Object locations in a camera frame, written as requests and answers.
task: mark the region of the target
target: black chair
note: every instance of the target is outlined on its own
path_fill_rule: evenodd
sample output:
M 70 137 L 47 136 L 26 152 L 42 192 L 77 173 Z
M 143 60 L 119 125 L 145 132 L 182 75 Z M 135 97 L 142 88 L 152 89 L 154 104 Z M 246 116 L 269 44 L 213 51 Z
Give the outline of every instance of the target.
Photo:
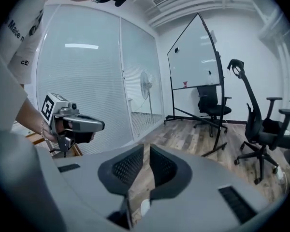
M 249 104 L 247 104 L 249 115 L 246 124 L 245 136 L 248 142 L 243 142 L 243 144 L 241 145 L 241 149 L 243 149 L 245 145 L 247 145 L 254 152 L 238 156 L 237 159 L 234 161 L 234 164 L 238 165 L 240 163 L 239 159 L 246 159 L 252 157 L 258 158 L 260 163 L 260 177 L 256 178 L 254 181 L 257 185 L 263 180 L 264 160 L 275 166 L 275 168 L 273 169 L 274 174 L 276 174 L 278 171 L 278 163 L 274 161 L 273 158 L 266 152 L 266 147 L 269 146 L 270 150 L 275 150 L 277 147 L 290 149 L 290 135 L 284 135 L 290 122 L 290 109 L 279 109 L 279 112 L 285 115 L 285 120 L 283 123 L 279 121 L 273 121 L 270 119 L 270 116 L 273 110 L 274 102 L 277 100 L 282 100 L 282 98 L 267 98 L 267 100 L 270 101 L 270 108 L 267 113 L 266 119 L 262 120 L 257 100 L 245 75 L 242 62 L 236 59 L 232 59 L 229 63 L 228 69 L 230 69 L 231 67 L 234 74 L 239 79 L 242 79 L 244 81 L 253 107 L 253 111 L 251 111 Z
M 218 105 L 217 98 L 217 90 L 216 86 L 200 86 L 197 87 L 199 92 L 200 101 L 198 103 L 198 107 L 200 109 L 200 113 L 206 113 L 211 117 L 211 122 L 217 120 L 217 116 L 220 116 L 221 113 L 221 105 Z M 224 115 L 229 114 L 232 110 L 231 108 L 226 106 L 227 99 L 232 99 L 231 97 L 224 98 Z M 221 126 L 225 129 L 225 133 L 228 132 L 228 128 L 226 126 Z M 210 125 L 209 136 L 213 137 L 213 127 Z

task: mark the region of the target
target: chair base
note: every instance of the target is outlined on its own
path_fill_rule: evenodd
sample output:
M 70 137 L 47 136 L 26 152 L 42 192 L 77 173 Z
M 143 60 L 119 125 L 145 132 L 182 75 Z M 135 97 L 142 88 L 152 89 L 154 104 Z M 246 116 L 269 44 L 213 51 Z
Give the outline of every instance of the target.
M 214 123 L 214 120 L 217 120 L 217 116 L 211 116 L 211 122 Z M 205 122 L 200 122 L 199 124 L 195 124 L 193 128 L 197 128 L 198 125 L 204 125 L 206 124 Z M 213 127 L 209 125 L 210 130 L 209 130 L 209 136 L 213 137 Z M 224 133 L 226 134 L 228 132 L 228 127 L 221 125 L 222 128 L 224 128 Z
M 256 157 L 257 159 L 259 159 L 259 164 L 260 164 L 260 177 L 255 179 L 255 184 L 259 184 L 263 178 L 264 178 L 264 160 L 268 161 L 269 163 L 273 164 L 275 166 L 275 168 L 273 169 L 273 173 L 276 174 L 278 171 L 278 163 L 266 152 L 266 145 L 262 145 L 261 149 L 248 143 L 248 142 L 243 142 L 243 144 L 241 145 L 240 149 L 243 149 L 245 147 L 245 145 L 247 145 L 249 148 L 251 148 L 254 152 L 252 153 L 248 153 L 248 154 L 244 154 L 241 156 L 238 156 L 235 161 L 234 164 L 238 165 L 240 163 L 240 159 L 247 159 L 247 158 L 252 158 L 252 157 Z

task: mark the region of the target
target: wooden floor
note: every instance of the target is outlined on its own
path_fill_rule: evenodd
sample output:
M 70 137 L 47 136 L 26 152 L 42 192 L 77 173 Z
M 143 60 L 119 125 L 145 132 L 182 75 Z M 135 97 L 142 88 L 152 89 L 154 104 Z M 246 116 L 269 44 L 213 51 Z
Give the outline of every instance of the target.
M 129 190 L 134 224 L 141 219 L 140 206 L 142 201 L 149 198 L 150 191 L 155 188 L 154 177 L 149 166 L 149 144 L 163 145 L 194 155 L 202 155 L 213 149 L 217 130 L 214 129 L 214 137 L 211 138 L 209 137 L 208 125 L 200 125 L 194 129 L 193 125 L 195 123 L 195 121 L 190 120 L 167 122 L 166 125 L 161 125 L 141 141 L 145 144 L 144 165 Z M 284 149 L 277 148 L 274 151 L 269 150 L 268 153 L 286 173 L 285 178 L 279 181 L 276 175 L 272 173 L 273 166 L 265 162 L 264 180 L 255 186 L 253 181 L 256 176 L 260 176 L 259 160 L 251 158 L 242 160 L 238 166 L 234 165 L 234 160 L 238 155 L 252 152 L 247 146 L 243 151 L 240 150 L 240 145 L 246 140 L 245 126 L 225 125 L 228 127 L 228 133 L 224 134 L 222 131 L 218 143 L 220 145 L 228 142 L 225 150 L 220 150 L 208 158 L 219 162 L 238 177 L 253 185 L 269 202 L 273 202 L 288 193 L 290 190 L 290 166 L 283 156 Z

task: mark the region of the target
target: power outlet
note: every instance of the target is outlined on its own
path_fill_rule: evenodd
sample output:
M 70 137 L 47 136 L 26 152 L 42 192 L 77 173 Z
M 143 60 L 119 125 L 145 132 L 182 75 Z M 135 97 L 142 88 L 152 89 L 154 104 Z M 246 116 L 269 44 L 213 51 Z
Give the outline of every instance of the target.
M 281 167 L 280 166 L 278 166 L 278 171 L 277 171 L 277 178 L 279 179 L 279 180 L 282 180 L 283 178 L 284 178 L 284 174 L 283 174 L 283 172 L 282 172 L 282 170 L 281 170 Z

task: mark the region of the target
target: white t-shirt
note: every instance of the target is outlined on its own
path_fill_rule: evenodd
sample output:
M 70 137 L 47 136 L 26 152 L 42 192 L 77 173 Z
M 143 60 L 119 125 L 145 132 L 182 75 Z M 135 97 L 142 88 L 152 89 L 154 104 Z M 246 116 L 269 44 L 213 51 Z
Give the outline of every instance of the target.
M 19 84 L 31 83 L 46 0 L 20 0 L 0 29 L 0 55 Z

